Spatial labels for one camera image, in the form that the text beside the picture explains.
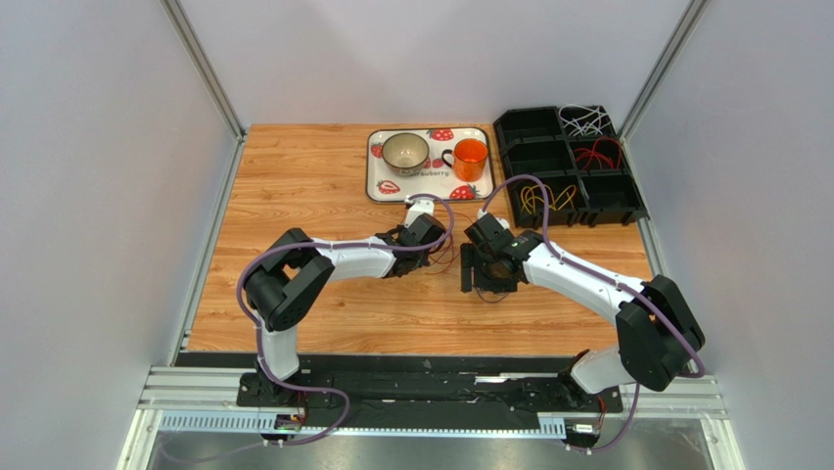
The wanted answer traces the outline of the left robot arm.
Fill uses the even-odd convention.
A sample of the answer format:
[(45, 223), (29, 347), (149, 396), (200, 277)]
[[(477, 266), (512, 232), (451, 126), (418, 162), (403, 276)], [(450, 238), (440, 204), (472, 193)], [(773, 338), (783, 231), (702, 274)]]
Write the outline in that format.
[(244, 269), (236, 287), (255, 326), (257, 368), (280, 386), (300, 369), (298, 325), (334, 282), (402, 277), (430, 264), (450, 229), (430, 214), (362, 240), (329, 242), (299, 229), (285, 232)]

